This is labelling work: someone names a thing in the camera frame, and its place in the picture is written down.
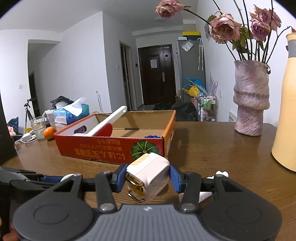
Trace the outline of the large white bottle cap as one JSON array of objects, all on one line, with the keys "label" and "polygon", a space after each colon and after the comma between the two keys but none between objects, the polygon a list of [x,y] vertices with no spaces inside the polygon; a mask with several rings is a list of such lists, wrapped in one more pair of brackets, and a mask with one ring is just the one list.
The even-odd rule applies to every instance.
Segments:
[{"label": "large white bottle cap", "polygon": [[72,176],[74,176],[74,175],[75,175],[74,173],[67,174],[67,175],[65,175],[65,176],[60,180],[60,182],[63,182],[63,181],[67,180],[68,178],[70,178],[70,177],[72,177]]}]

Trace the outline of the white cream perfume-style bottle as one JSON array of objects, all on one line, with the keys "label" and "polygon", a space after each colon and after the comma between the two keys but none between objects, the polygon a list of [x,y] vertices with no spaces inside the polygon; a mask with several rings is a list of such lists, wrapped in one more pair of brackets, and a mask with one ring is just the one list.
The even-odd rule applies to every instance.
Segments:
[{"label": "white cream perfume-style bottle", "polygon": [[146,153],[126,168],[128,196],[136,202],[151,201],[167,185],[170,162],[156,154]]}]

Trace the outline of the black monitor edge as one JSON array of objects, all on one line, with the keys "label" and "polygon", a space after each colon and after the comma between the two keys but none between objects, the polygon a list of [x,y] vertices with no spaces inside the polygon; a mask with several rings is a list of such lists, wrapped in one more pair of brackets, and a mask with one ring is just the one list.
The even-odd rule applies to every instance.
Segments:
[{"label": "black monitor edge", "polygon": [[16,156],[16,154],[16,149],[6,124],[3,105],[0,98],[0,164],[4,164],[10,158]]}]

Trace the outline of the red cardboard produce box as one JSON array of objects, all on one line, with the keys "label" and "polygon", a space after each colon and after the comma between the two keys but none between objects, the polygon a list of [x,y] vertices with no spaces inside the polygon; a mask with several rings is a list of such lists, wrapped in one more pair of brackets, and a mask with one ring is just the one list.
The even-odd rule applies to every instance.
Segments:
[{"label": "red cardboard produce box", "polygon": [[[168,157],[174,136],[176,111],[130,111],[112,124],[110,137],[74,136],[74,130],[87,127],[88,133],[107,118],[93,113],[55,133],[54,138],[62,156],[111,164],[130,164],[146,153]],[[161,138],[144,138],[158,135]]]}]

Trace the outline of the orange fruit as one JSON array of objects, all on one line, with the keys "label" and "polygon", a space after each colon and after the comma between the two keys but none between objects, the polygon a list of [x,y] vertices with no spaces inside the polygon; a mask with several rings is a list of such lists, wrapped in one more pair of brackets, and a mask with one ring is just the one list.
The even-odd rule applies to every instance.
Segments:
[{"label": "orange fruit", "polygon": [[56,132],[56,130],[52,126],[45,128],[44,132],[43,132],[44,138],[48,141],[53,140],[55,132]]}]

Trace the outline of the blue bottle cap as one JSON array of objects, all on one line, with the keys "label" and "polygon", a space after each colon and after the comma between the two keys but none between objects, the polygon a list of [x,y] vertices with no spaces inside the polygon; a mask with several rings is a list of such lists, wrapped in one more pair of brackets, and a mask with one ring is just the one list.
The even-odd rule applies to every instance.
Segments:
[{"label": "blue bottle cap", "polygon": [[144,138],[161,138],[158,135],[148,135],[148,136],[144,136]]}]

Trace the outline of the clear drinking glass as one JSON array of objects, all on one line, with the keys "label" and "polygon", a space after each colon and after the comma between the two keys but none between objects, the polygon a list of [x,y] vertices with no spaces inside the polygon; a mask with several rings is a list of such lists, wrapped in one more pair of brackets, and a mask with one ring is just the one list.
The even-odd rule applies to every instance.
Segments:
[{"label": "clear drinking glass", "polygon": [[45,118],[42,116],[34,118],[34,119],[30,120],[30,124],[31,124],[33,131],[35,132],[37,140],[39,140],[39,141],[44,140],[45,139],[44,130],[46,129]]}]

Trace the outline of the blue tissue pack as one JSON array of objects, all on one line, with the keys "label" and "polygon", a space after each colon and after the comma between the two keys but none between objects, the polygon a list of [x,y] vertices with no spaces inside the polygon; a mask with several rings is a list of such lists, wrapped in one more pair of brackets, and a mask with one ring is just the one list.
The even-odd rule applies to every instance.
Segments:
[{"label": "blue tissue pack", "polygon": [[89,116],[89,105],[85,103],[86,98],[81,97],[72,104],[54,110],[54,120],[56,123],[70,125],[82,118]]}]

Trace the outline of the black bag on chair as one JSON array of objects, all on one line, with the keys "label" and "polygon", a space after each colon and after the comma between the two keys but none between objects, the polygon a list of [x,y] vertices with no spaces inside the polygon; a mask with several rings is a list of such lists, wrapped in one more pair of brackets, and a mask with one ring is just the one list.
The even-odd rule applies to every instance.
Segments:
[{"label": "black bag on chair", "polygon": [[168,103],[162,102],[154,106],[153,110],[175,110],[176,121],[198,121],[197,110],[191,102]]}]

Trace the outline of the grey refrigerator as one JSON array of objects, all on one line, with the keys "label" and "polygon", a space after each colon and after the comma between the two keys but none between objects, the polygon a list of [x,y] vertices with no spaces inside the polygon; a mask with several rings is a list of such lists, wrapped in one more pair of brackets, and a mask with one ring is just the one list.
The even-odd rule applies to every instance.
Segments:
[{"label": "grey refrigerator", "polygon": [[180,88],[189,89],[188,79],[199,79],[201,86],[206,88],[204,49],[201,36],[187,36],[177,40],[179,61]]}]

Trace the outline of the purple decorative feather plant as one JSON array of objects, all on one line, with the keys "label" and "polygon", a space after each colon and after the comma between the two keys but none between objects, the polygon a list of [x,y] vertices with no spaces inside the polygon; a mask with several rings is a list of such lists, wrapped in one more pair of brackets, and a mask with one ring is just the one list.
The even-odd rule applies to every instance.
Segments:
[{"label": "purple decorative feather plant", "polygon": [[210,89],[210,93],[212,95],[216,95],[217,93],[217,89],[218,89],[218,81],[214,80],[214,78],[212,77],[212,74],[210,72],[210,83],[209,83],[209,89]]}]

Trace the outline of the cream yellow thermos jug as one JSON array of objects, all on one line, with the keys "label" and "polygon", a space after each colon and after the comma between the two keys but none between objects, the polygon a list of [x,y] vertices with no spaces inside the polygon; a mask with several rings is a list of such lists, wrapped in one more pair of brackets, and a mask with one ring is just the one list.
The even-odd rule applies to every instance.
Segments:
[{"label": "cream yellow thermos jug", "polygon": [[273,157],[295,172],[295,33],[287,35],[288,59],[282,82],[280,117],[271,149]]}]

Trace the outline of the pink textured flower vase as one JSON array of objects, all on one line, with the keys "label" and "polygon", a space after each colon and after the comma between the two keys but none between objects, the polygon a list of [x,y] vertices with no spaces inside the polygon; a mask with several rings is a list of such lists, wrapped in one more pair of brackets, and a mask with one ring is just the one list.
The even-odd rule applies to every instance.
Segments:
[{"label": "pink textured flower vase", "polygon": [[235,130],[258,137],[263,129],[263,112],[269,109],[269,66],[255,60],[234,62],[233,101],[238,105]]}]

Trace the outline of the yellow box on refrigerator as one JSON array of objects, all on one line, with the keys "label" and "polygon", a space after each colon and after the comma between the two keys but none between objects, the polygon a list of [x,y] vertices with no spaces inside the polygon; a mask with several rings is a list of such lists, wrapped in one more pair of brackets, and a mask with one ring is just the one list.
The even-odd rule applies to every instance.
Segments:
[{"label": "yellow box on refrigerator", "polygon": [[183,36],[199,36],[201,35],[198,31],[184,31]]}]

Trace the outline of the dried pink rose bouquet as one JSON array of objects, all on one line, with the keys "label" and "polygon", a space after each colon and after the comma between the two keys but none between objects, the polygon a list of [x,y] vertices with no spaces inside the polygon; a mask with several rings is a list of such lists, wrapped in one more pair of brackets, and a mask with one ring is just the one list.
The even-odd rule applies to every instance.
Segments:
[{"label": "dried pink rose bouquet", "polygon": [[207,19],[199,16],[190,10],[180,1],[160,1],[156,6],[156,13],[164,19],[169,19],[177,13],[188,12],[202,20],[209,28],[209,36],[218,44],[231,44],[230,52],[236,50],[241,61],[255,60],[267,64],[273,50],[269,52],[269,42],[272,32],[276,33],[278,39],[282,32],[281,19],[271,9],[261,9],[254,6],[254,11],[246,12],[245,17],[236,1],[234,4],[238,10],[241,22],[234,20],[230,13],[225,13],[218,8],[218,11]]}]

